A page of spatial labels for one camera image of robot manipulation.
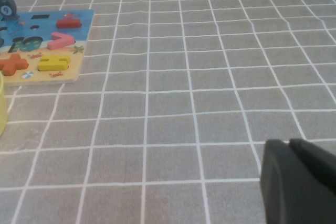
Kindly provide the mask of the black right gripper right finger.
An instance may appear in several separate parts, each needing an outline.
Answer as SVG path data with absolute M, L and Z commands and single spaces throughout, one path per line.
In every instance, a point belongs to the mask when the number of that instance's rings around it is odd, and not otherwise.
M 312 176 L 335 195 L 335 155 L 300 138 L 290 139 L 289 147 Z

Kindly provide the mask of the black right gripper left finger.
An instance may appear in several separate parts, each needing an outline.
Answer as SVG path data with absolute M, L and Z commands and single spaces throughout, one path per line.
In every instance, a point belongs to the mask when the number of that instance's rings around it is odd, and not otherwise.
M 335 195 L 281 140 L 265 144 L 260 189 L 267 223 L 335 223 Z

